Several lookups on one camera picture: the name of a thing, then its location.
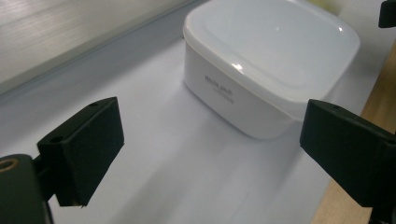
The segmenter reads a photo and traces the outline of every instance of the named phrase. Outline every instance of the white table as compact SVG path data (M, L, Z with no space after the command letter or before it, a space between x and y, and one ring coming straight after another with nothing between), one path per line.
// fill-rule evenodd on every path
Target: white table
M0 157L35 157L35 144L82 107L119 98L125 146L87 207L49 201L55 223L283 224L315 214L329 177L299 148L301 125L252 139L183 83L181 27L198 4L0 96ZM359 64L333 95L356 113L376 77Z

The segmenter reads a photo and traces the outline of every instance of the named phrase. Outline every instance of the storage box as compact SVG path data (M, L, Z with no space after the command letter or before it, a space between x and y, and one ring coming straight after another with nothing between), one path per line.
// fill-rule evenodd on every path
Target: storage box
M355 31L305 1L218 0L185 21L185 82L242 132L274 138L325 100L360 46Z

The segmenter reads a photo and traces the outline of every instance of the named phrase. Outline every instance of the white lid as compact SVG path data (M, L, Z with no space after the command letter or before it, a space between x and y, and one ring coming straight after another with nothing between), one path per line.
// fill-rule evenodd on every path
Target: white lid
M218 0L187 17L188 44L258 97L302 120L356 55L360 40L334 15L305 1Z

